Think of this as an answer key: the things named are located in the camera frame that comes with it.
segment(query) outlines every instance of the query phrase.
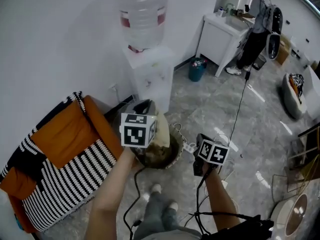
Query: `white sneaker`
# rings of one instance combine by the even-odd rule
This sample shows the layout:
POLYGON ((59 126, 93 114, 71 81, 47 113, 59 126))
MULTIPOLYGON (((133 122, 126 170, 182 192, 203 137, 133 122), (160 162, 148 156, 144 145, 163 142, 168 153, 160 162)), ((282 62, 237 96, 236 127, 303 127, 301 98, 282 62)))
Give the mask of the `white sneaker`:
POLYGON ((227 67, 225 71, 231 75, 241 75, 241 69, 237 68, 236 66, 227 67))
POLYGON ((178 211, 178 208, 179 208, 176 202, 172 202, 168 207, 171 209, 174 209, 175 211, 178 211))
POLYGON ((151 188, 151 194, 154 192, 159 192, 161 194, 161 186, 160 184, 154 184, 151 188))

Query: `black and white striped fabric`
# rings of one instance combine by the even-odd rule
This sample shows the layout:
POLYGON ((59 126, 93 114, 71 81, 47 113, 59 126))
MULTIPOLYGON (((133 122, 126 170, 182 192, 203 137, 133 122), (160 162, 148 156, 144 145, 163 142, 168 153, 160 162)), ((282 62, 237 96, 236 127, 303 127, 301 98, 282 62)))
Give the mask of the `black and white striped fabric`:
POLYGON ((46 230, 86 203, 115 164, 116 159, 100 139, 60 169, 46 159, 41 183, 22 201, 33 226, 46 230))

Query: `cabinet door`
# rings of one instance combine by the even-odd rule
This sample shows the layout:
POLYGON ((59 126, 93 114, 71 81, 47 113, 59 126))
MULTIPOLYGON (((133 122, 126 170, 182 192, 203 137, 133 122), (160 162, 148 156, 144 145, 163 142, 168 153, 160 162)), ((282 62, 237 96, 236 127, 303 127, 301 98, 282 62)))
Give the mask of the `cabinet door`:
POLYGON ((199 43, 199 53, 220 65, 232 36, 224 30, 205 22, 199 43))

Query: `floor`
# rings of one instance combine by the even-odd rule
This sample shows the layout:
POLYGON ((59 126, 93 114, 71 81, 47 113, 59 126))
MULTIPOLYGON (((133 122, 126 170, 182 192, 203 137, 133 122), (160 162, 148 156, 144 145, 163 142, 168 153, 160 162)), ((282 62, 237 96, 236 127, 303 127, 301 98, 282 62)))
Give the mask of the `floor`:
MULTIPOLYGON (((245 87, 244 96, 232 136, 229 162, 222 168, 220 177, 227 178, 227 192, 236 202, 239 213, 255 216, 260 214, 267 219, 275 202, 287 198, 287 180, 285 175, 287 152, 290 141, 313 125, 308 115, 295 121, 283 108, 279 85, 285 72, 299 73, 302 69, 295 58, 290 58, 280 68, 273 62, 267 62, 262 70, 252 70, 245 87)), ((217 141, 224 142, 230 136, 235 123, 241 94, 245 86, 242 76, 222 72, 219 78, 214 73, 217 66, 209 64, 199 82, 188 79, 188 66, 183 66, 174 74, 170 109, 167 119, 170 123, 181 123, 181 133, 189 143, 195 142, 198 133, 203 133, 217 141)), ((179 204, 178 220, 181 225, 196 208, 196 188, 199 177, 193 175, 194 158, 184 152, 179 161, 166 171, 147 169, 138 176, 138 185, 142 198, 127 216, 129 224, 141 218, 148 199, 148 189, 154 183, 160 183, 163 192, 179 204)), ((319 182, 312 181, 306 189, 308 209, 302 225, 292 239, 306 237, 312 221, 319 211, 319 182)), ((200 200, 205 196, 205 189, 200 192, 200 200)), ((129 230, 123 222, 123 214, 137 197, 133 172, 127 182, 123 200, 117 216, 118 239, 129 239, 129 230)), ((88 223, 91 203, 83 205, 76 212, 40 234, 41 239, 82 239, 88 223)), ((210 211, 206 199, 200 211, 210 211)), ((204 226, 212 233, 216 231, 213 219, 203 217, 204 226)), ((199 230, 192 219, 189 228, 199 230)))

